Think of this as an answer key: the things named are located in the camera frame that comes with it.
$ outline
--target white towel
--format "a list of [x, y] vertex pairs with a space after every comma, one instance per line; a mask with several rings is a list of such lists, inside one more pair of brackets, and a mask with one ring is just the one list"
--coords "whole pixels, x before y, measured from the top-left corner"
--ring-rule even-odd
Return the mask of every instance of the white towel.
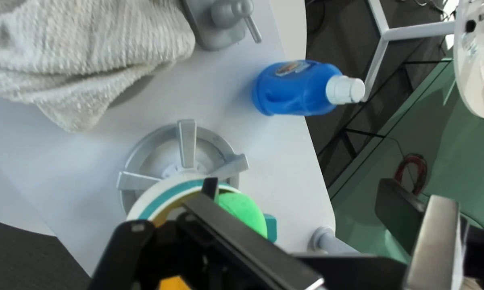
[[176, 0], [0, 0], [0, 96], [91, 128], [133, 81], [194, 46]]

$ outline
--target green floor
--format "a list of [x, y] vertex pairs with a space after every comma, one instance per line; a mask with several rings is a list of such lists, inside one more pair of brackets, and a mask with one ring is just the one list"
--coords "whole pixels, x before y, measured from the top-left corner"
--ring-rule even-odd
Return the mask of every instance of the green floor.
[[386, 136], [370, 141], [331, 186], [339, 238], [365, 252], [409, 259], [375, 214], [378, 181], [394, 175], [405, 152], [428, 159], [425, 199], [451, 196], [484, 226], [484, 118], [462, 102], [454, 62], [439, 64], [380, 133]]

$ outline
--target machine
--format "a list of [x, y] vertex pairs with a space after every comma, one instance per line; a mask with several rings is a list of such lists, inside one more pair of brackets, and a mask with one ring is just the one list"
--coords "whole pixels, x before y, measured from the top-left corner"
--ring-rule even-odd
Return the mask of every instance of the machine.
[[181, 202], [175, 220], [121, 223], [89, 288], [155, 290], [170, 276], [186, 288], [212, 290], [460, 288], [463, 275], [484, 286], [484, 230], [470, 225], [454, 199], [433, 196], [425, 207], [396, 180], [381, 180], [376, 212], [412, 252], [404, 263], [368, 254], [331, 255], [320, 252], [320, 244], [312, 244], [317, 251], [310, 254], [288, 254], [217, 205], [217, 185], [218, 178], [207, 178], [200, 193]]

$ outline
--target blue bottle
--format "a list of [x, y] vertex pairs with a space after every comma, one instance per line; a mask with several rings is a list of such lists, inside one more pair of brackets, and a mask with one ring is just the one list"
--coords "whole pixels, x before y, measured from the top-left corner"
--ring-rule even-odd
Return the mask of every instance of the blue bottle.
[[315, 115], [338, 104], [359, 102], [367, 88], [326, 62], [300, 59], [268, 65], [254, 86], [254, 102], [263, 114]]

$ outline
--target dark floor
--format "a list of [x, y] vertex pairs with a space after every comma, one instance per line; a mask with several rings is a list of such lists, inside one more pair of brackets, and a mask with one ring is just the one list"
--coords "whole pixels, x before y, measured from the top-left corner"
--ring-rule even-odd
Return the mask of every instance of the dark floor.
[[[383, 0], [383, 4], [392, 25], [441, 17], [430, 7], [417, 6], [413, 0]], [[309, 57], [334, 62], [349, 75], [365, 77], [378, 41], [367, 0], [318, 0], [309, 6], [309, 25]], [[430, 38], [391, 44], [378, 77], [380, 91], [370, 102], [341, 106], [328, 115], [309, 117], [328, 185], [368, 139], [363, 133], [349, 133], [344, 138], [342, 131], [376, 131], [409, 96], [412, 86], [433, 69], [433, 64], [404, 62], [439, 59], [444, 54], [441, 43], [441, 38]], [[0, 223], [0, 290], [83, 290], [88, 280], [57, 238]]]
[[[418, 6], [415, 0], [381, 2], [391, 27], [442, 17], [431, 6]], [[309, 4], [307, 19], [310, 27], [307, 56], [333, 62], [347, 75], [365, 78], [378, 43], [368, 1], [317, 0]], [[407, 64], [407, 60], [438, 60], [444, 54], [442, 36], [391, 43], [368, 102], [339, 106], [326, 115], [307, 118], [328, 186], [370, 139], [351, 130], [380, 130], [413, 86], [434, 67], [434, 64]]]

